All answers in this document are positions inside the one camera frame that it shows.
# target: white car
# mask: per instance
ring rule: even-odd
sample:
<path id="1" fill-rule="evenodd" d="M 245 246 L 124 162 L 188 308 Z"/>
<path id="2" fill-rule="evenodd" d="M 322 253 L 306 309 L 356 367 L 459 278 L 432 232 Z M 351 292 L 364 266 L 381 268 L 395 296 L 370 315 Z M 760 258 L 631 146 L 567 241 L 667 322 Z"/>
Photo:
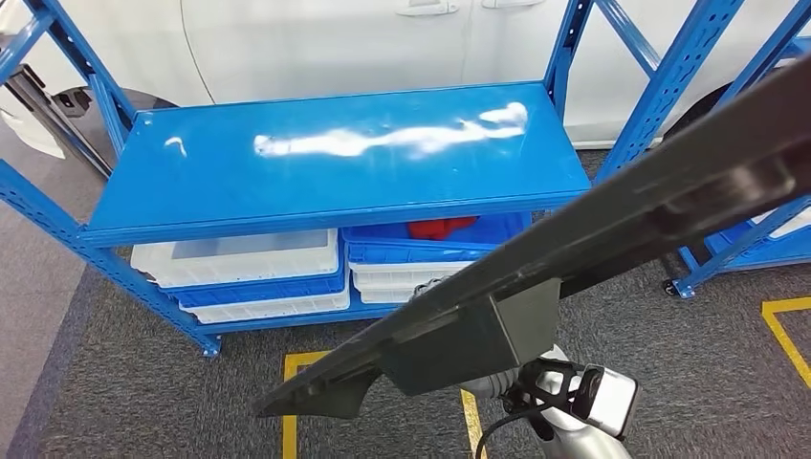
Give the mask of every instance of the white car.
<path id="1" fill-rule="evenodd" d="M 118 84 L 187 106 L 543 77 L 567 0 L 62 0 Z M 624 0 L 660 55 L 691 0 Z M 793 6 L 749 0 L 675 106 L 664 132 L 730 82 Z M 0 3 L 0 33 L 30 18 Z M 47 35 L 25 62 L 52 95 L 85 86 Z M 579 148 L 616 139 L 647 76 L 598 9 L 578 48 L 566 130 Z M 54 139 L 3 88 L 0 116 L 37 150 Z"/>

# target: blue plastic bin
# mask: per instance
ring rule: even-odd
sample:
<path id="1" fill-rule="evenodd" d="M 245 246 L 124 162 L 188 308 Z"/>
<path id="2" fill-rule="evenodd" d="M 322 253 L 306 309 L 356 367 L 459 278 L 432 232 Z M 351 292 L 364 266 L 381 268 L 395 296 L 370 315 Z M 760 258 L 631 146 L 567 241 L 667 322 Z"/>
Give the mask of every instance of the blue plastic bin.
<path id="1" fill-rule="evenodd" d="M 807 204 L 811 206 L 811 198 L 806 200 Z M 727 242 L 730 244 L 734 243 L 740 236 L 743 235 L 746 231 L 752 229 L 755 226 L 755 222 L 752 220 L 744 220 L 737 225 L 729 227 L 719 232 L 721 237 L 723 237 Z M 766 236 L 762 240 L 758 241 L 757 243 L 753 244 L 748 250 L 741 254 L 741 256 L 756 256 L 757 253 L 762 251 L 767 246 L 772 245 L 795 245 L 795 244 L 802 244 L 802 241 L 807 241 L 811 238 L 811 227 L 805 227 L 802 229 L 797 229 L 795 231 L 789 232 L 788 234 L 783 234 L 780 237 L 772 237 L 771 235 Z"/>
<path id="2" fill-rule="evenodd" d="M 427 263 L 473 261 L 532 224 L 531 212 L 483 215 L 473 225 L 457 229 L 443 241 L 411 239 L 406 223 L 340 230 L 353 263 Z"/>
<path id="3" fill-rule="evenodd" d="M 294 296 L 328 295 L 342 292 L 345 286 L 346 249 L 338 241 L 338 270 L 331 274 L 304 275 L 281 279 L 230 282 L 161 289 L 185 307 L 241 303 Z"/>

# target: metal bracket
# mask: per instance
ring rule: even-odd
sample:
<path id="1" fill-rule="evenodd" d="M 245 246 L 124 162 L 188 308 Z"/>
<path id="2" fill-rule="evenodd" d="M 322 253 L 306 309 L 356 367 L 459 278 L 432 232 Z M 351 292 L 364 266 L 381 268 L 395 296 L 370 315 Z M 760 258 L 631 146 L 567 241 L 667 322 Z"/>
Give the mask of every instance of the metal bracket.
<path id="1" fill-rule="evenodd" d="M 58 110 L 45 92 L 45 84 L 28 65 L 17 67 L 5 84 L 9 92 L 20 101 L 42 126 L 54 136 L 63 150 L 90 167 L 106 181 L 113 173 L 112 167 L 87 142 L 81 132 Z"/>

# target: blue metal shelf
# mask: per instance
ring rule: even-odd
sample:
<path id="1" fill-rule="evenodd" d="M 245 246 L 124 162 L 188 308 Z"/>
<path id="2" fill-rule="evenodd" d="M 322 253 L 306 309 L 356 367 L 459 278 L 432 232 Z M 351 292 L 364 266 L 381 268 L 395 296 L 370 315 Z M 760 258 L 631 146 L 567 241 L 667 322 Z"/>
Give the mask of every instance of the blue metal shelf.
<path id="1" fill-rule="evenodd" d="M 809 49 L 808 37 L 797 33 L 811 19 L 811 0 L 799 0 L 769 36 L 752 60 L 724 92 L 716 106 L 723 106 L 740 91 L 757 83 L 784 58 L 797 57 Z M 773 211 L 760 223 L 741 222 L 704 239 L 708 259 L 696 259 L 689 248 L 679 249 L 690 269 L 683 278 L 672 281 L 673 292 L 683 298 L 695 295 L 694 288 L 718 273 L 754 270 L 811 262 L 811 228 L 793 231 L 772 239 L 769 234 L 811 206 L 804 196 Z"/>
<path id="2" fill-rule="evenodd" d="M 139 112 L 81 234 L 115 246 L 556 208 L 589 188 L 541 82 Z"/>
<path id="3" fill-rule="evenodd" d="M 396 306 L 363 305 L 353 291 L 345 311 L 201 325 L 109 247 L 558 208 L 590 187 L 562 118 L 591 7 L 650 76 L 599 182 L 647 148 L 742 3 L 697 0 L 660 58 L 616 0 L 569 0 L 543 81 L 136 112 L 57 0 L 24 1 L 33 19 L 0 53 L 0 81 L 47 31 L 96 94 L 120 160 L 87 226 L 2 160 L 0 199 L 207 356 L 222 333 Z"/>

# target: black plastic part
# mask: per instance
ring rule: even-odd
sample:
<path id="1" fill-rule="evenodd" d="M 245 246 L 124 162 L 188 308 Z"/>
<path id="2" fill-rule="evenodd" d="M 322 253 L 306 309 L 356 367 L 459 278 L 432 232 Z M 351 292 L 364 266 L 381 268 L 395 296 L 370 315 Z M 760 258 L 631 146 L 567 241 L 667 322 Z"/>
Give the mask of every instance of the black plastic part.
<path id="1" fill-rule="evenodd" d="M 676 290 L 675 284 L 673 284 L 673 279 L 662 281 L 662 289 L 670 296 L 679 296 L 679 292 Z"/>
<path id="2" fill-rule="evenodd" d="M 501 400 L 504 411 L 507 414 L 516 414 L 526 411 L 529 408 L 537 407 L 535 399 L 516 385 L 507 391 L 506 394 L 502 395 Z M 527 421 L 529 421 L 537 437 L 544 442 L 550 442 L 555 439 L 555 430 L 552 429 L 552 426 L 546 421 L 542 414 L 529 415 L 527 416 Z"/>
<path id="3" fill-rule="evenodd" d="M 568 388 L 571 386 L 572 378 L 577 376 L 578 371 L 582 369 L 582 365 L 571 361 L 535 359 L 521 367 L 521 371 L 518 373 L 517 385 L 533 398 L 568 412 L 570 405 Z M 537 386 L 538 380 L 545 373 L 558 373 L 563 376 L 557 394 L 547 392 Z"/>
<path id="4" fill-rule="evenodd" d="M 45 82 L 36 74 L 36 72 L 28 64 L 22 64 L 22 71 L 28 75 L 33 83 L 40 89 L 45 89 Z"/>
<path id="5" fill-rule="evenodd" d="M 78 106 L 88 110 L 90 108 L 90 96 L 83 89 L 75 89 L 74 92 L 74 100 L 77 102 Z"/>
<path id="6" fill-rule="evenodd" d="M 604 370 L 592 367 L 583 372 L 581 385 L 578 388 L 578 395 L 572 403 L 571 413 L 576 418 L 587 420 L 591 414 L 591 408 L 597 398 L 600 383 L 603 381 Z"/>
<path id="7" fill-rule="evenodd" d="M 357 418 L 366 392 L 381 374 L 379 369 L 370 367 L 344 380 L 332 382 L 330 385 L 313 387 L 313 390 L 303 399 L 298 400 L 293 397 L 287 401 L 289 405 L 275 405 L 273 412 L 268 411 L 266 406 L 259 406 L 257 415 L 259 417 L 272 416 L 276 410 L 281 410 L 340 419 Z"/>

